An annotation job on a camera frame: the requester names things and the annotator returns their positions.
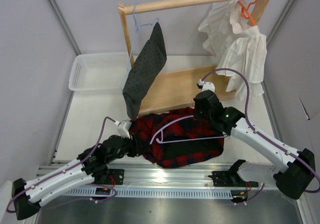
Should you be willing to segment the red plaid skirt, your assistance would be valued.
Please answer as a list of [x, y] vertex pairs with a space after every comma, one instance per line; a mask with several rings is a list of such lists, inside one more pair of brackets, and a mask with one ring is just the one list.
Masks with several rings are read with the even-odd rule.
[[196, 120], [189, 107], [140, 116], [129, 132], [142, 145], [143, 157], [166, 169], [204, 162], [224, 151], [223, 134]]

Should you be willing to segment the purple hanger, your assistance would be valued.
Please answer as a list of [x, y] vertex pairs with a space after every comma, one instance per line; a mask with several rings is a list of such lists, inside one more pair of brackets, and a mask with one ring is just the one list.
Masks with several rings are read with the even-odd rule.
[[182, 116], [172, 121], [168, 121], [161, 126], [150, 138], [149, 144], [171, 144], [189, 141], [202, 141], [212, 139], [224, 139], [227, 134], [204, 132], [195, 130], [196, 122], [193, 115]]

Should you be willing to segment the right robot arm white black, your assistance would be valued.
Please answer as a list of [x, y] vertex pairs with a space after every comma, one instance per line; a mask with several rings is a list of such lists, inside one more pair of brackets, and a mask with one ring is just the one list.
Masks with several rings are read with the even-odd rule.
[[312, 180], [317, 177], [315, 156], [286, 145], [251, 124], [248, 117], [234, 107], [223, 107], [211, 90], [200, 92], [194, 99], [194, 117], [208, 121], [214, 130], [236, 138], [255, 149], [271, 164], [237, 161], [228, 174], [229, 182], [239, 186], [243, 182], [273, 185], [287, 197], [298, 200]]

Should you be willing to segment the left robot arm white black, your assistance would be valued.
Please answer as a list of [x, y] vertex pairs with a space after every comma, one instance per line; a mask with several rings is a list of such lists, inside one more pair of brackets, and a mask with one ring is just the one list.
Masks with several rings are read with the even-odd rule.
[[140, 156], [145, 150], [147, 147], [135, 136], [112, 135], [49, 174], [29, 181], [22, 178], [15, 180], [10, 201], [14, 210], [7, 209], [7, 212], [14, 213], [19, 221], [30, 218], [69, 190], [87, 184], [105, 184], [110, 175], [107, 167], [110, 162], [124, 156]]

